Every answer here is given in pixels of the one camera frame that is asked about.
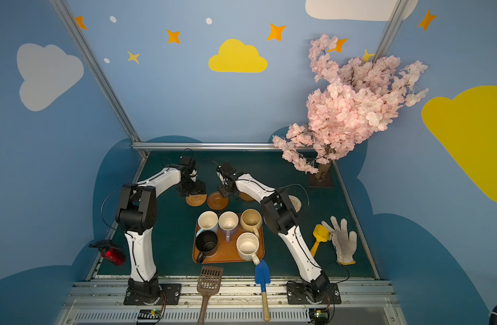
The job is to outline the beige glazed mug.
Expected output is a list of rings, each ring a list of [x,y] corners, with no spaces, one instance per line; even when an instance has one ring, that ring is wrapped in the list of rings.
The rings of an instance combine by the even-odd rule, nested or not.
[[[261,229],[263,218],[258,210],[247,209],[240,216],[240,225],[246,232],[254,233],[260,239],[259,230]]]

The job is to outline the purple mug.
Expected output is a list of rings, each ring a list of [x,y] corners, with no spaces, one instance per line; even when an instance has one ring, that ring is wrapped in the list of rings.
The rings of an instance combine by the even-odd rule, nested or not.
[[[218,224],[224,233],[225,241],[229,242],[238,231],[239,216],[232,211],[223,212],[219,217]]]

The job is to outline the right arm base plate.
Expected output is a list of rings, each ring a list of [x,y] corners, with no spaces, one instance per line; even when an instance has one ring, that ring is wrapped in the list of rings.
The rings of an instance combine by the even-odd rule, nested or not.
[[[327,290],[318,298],[311,298],[305,285],[295,281],[286,283],[286,298],[289,305],[340,305],[342,304],[339,287],[330,283]]]

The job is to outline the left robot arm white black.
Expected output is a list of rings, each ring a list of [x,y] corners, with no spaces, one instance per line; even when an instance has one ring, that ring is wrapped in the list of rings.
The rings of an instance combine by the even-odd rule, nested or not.
[[[205,183],[197,179],[196,163],[195,159],[183,156],[178,164],[121,188],[115,221],[125,234],[131,261],[126,306],[153,306],[163,301],[152,251],[152,231],[158,216],[156,199],[176,186],[191,207],[204,204],[207,200]]]

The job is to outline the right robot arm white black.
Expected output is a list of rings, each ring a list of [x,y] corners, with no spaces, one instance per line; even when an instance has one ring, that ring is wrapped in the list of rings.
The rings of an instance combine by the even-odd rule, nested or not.
[[[221,181],[218,190],[223,197],[237,192],[245,193],[261,205],[266,226],[284,241],[297,264],[305,294],[311,301],[321,301],[330,280],[304,241],[297,211],[287,191],[266,186],[249,173],[235,170],[228,162],[219,165],[216,172]]]

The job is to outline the light blue mug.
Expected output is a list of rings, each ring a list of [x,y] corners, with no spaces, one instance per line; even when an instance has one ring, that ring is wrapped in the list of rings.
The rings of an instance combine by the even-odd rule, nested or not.
[[[205,211],[204,213],[201,213],[197,220],[198,231],[196,233],[196,236],[204,231],[212,231],[214,233],[217,233],[219,230],[218,222],[219,218],[216,212]]]

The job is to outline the woven rattan coaster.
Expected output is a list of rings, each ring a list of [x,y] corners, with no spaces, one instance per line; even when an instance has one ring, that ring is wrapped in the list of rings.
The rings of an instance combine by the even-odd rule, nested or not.
[[[192,194],[186,197],[186,203],[191,207],[199,207],[202,204],[206,203],[206,201],[206,194]]]

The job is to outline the wooden coaster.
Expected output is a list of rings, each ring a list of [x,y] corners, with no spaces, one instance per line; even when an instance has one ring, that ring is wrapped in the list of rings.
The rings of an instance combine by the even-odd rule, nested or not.
[[[214,211],[224,210],[229,204],[229,198],[223,197],[220,192],[214,192],[207,198],[207,205]]]
[[[241,200],[244,200],[246,202],[251,202],[251,201],[254,201],[254,198],[252,198],[250,195],[244,193],[244,192],[241,192],[240,193],[240,199]]]

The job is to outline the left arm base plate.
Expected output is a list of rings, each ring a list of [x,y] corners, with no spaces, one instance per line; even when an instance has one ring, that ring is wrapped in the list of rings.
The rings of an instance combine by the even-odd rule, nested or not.
[[[176,306],[181,295],[181,284],[159,284],[159,293],[153,297],[141,295],[128,288],[123,301],[124,306]]]

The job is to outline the black mug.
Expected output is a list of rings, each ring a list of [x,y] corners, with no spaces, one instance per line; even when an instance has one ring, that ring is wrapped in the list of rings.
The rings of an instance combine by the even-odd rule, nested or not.
[[[219,238],[216,232],[204,230],[196,238],[195,247],[198,250],[197,263],[203,263],[207,257],[212,257],[217,253]]]

